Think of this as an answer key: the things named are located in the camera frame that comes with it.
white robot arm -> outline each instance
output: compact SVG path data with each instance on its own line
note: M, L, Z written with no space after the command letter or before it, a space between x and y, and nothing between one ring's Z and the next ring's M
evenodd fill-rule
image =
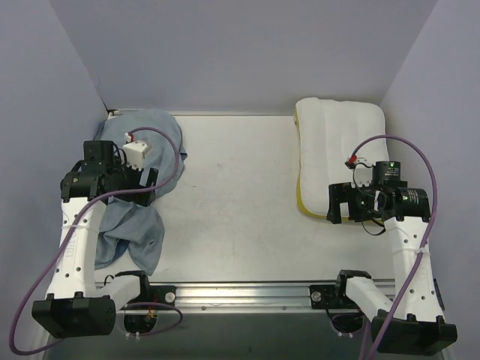
M431 216L428 196L422 189L408 188L407 182L401 181L400 169L398 162L379 161L372 166L372 182L367 187L358 188L350 183L330 185L327 218L333 224L340 223L340 204L348 203L350 220L379 218L383 221L391 244L397 296L410 276L417 254L423 253L378 350L381 353L433 355L457 340L457 329L445 323L434 286L428 242L421 247ZM392 308L392 301L365 271L341 271L336 288L338 297L354 302L371 321L371 337L375 340Z
M69 172L61 183L63 212L61 243L68 230L75 230L58 259L46 298L35 301L32 316L54 337L107 335L114 326L116 311L129 301L150 300L149 281L142 271L116 274L102 289L95 286L95 252L106 204L98 201L73 225L80 210L97 195L140 188L143 162L150 150L144 141L129 142L123 147L126 163L115 157L114 145L108 141L84 143L85 159ZM155 184L156 169L151 169L146 187ZM148 205L153 194L126 200Z

blue cloth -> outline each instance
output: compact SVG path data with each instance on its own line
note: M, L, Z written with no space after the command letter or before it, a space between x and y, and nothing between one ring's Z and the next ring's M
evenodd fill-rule
M184 169L183 161L187 157L182 145L182 129L173 116L159 109L126 112L103 121L95 139L111 140L122 147L125 144L125 133L142 126L165 132L181 154L173 179L155 191L158 198L175 188ZM175 153L170 143L160 134L148 130L138 131L134 136L135 140L145 140L151 145L140 183L146 183L151 167L158 169L157 183L162 182L173 171L175 164ZM153 207L111 199L100 224L95 268L108 266L128 250L133 262L147 275L151 275L160 259L164 234L164 223Z

white pillow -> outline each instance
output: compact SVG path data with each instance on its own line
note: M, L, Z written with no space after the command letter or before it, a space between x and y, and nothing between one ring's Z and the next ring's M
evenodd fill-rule
M369 137L385 134L383 111L372 103L320 100L309 97L295 105L300 135L300 174L297 182L297 204L301 212L325 218L329 210L329 185L351 182L352 170L345 161L353 149ZM387 161L386 141L377 139L363 146L359 158L370 162ZM371 180L371 169L357 167L355 180ZM342 216L348 209L342 207Z

lavender wall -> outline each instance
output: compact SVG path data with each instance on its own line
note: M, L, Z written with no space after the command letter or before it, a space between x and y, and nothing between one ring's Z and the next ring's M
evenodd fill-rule
M437 0L50 0L110 108L380 103Z
M388 133L417 143L436 172L433 270L458 327L457 357L466 360L479 356L479 18L478 0L439 0L382 102ZM431 187L412 151L388 146L411 185Z
M0 44L0 359L12 359L13 313L60 241L60 180L106 112L47 0L2 1ZM23 349L30 311L17 332Z

white table surface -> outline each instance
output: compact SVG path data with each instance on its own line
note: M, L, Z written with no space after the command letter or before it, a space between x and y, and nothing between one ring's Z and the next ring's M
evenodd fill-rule
M176 119L188 159L175 190L154 204L166 232L150 281L333 280L341 269L393 278L386 235L370 236L355 223L332 225L297 209L293 117ZM138 268L125 253L95 278L132 269Z

